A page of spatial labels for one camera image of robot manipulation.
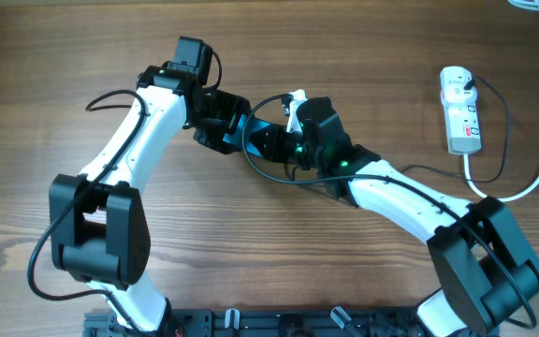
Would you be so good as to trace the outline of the blue screen smartphone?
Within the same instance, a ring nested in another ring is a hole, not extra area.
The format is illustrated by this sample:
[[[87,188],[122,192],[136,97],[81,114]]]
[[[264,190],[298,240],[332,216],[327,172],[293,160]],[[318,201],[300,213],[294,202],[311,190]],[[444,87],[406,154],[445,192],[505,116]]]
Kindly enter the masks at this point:
[[[242,129],[245,124],[245,119],[246,117],[244,115],[240,117],[240,120],[237,124],[236,131],[232,135],[227,134],[227,133],[224,134],[223,145],[226,146],[226,154],[232,154],[235,152],[242,151],[241,138],[242,138]],[[252,122],[248,124],[247,133],[253,134],[254,132],[259,131],[262,128],[269,125],[270,125],[269,122],[254,118]],[[261,156],[261,153],[259,152],[259,150],[250,141],[246,143],[246,150],[251,155],[254,155],[257,157]]]

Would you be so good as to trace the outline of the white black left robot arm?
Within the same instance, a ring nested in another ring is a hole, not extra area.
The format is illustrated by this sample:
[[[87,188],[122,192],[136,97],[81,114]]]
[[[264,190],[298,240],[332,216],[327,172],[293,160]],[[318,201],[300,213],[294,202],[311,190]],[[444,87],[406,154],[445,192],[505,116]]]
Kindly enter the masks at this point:
[[[111,307],[125,336],[182,336],[185,326],[146,270],[151,235],[142,194],[175,135],[193,127],[205,144],[223,149],[251,112],[241,96],[213,90],[195,66],[150,66],[138,76],[134,101],[99,155],[78,175],[51,184],[43,239],[54,267],[88,285]]]

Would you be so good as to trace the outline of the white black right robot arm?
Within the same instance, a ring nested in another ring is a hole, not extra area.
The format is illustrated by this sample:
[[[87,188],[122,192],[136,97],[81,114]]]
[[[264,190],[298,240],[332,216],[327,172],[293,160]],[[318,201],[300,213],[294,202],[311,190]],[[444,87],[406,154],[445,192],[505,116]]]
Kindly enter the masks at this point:
[[[316,169],[335,198],[376,212],[427,245],[440,287],[416,315],[435,336],[461,330],[486,335],[502,323],[531,330],[539,293],[539,258],[513,214],[496,198],[472,203],[418,183],[379,154],[355,145],[327,97],[279,95],[288,122],[246,118],[246,158]]]

